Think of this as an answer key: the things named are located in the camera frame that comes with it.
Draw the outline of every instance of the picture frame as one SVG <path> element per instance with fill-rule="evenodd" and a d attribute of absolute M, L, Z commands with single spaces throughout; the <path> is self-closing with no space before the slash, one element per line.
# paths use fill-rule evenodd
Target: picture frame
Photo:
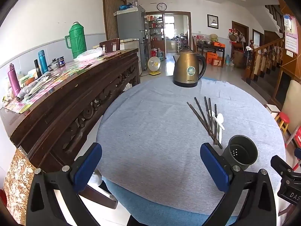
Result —
<path fill-rule="evenodd" d="M 207 14 L 207 23 L 210 28 L 219 28 L 219 17 L 211 14 Z"/>

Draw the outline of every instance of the clock face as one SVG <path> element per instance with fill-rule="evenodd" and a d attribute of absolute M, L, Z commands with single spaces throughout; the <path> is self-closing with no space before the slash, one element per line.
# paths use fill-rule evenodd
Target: clock face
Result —
<path fill-rule="evenodd" d="M 159 3 L 159 4 L 157 5 L 157 9 L 158 9 L 159 11 L 165 11 L 165 10 L 167 9 L 167 6 L 166 6 L 165 3 Z"/>

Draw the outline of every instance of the gray refrigerator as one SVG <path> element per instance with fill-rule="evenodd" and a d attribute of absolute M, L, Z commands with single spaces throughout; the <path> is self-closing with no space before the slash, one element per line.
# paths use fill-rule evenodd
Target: gray refrigerator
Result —
<path fill-rule="evenodd" d="M 151 40 L 145 10 L 141 6 L 133 7 L 117 11 L 116 16 L 120 40 L 139 39 L 141 67 L 146 70 L 151 53 Z"/>

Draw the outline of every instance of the gray tablecloth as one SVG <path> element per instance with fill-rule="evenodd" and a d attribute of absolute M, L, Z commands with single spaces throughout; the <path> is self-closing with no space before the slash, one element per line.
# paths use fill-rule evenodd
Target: gray tablecloth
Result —
<path fill-rule="evenodd" d="M 280 176 L 272 156 L 285 159 L 281 131 L 270 113 L 251 95 L 227 82 L 202 79 L 194 88 L 172 77 L 141 83 L 121 94 L 104 114 L 96 141 L 103 148 L 98 169 L 108 180 L 150 200 L 174 208 L 210 214 L 223 196 L 200 158 L 200 146 L 213 143 L 186 104 L 195 109 L 204 96 L 224 115 L 222 145 L 237 134 L 254 141 L 258 159 L 247 170 L 265 168 L 273 190 Z M 223 150 L 214 146 L 222 154 Z M 238 215 L 243 196 L 234 211 Z"/>

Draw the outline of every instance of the pink bottle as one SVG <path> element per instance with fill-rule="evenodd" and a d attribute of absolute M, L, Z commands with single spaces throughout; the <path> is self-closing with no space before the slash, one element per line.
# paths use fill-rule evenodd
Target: pink bottle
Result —
<path fill-rule="evenodd" d="M 13 89 L 13 95 L 16 97 L 21 88 L 16 75 L 15 66 L 12 63 L 8 67 L 8 78 L 11 83 L 11 88 Z"/>

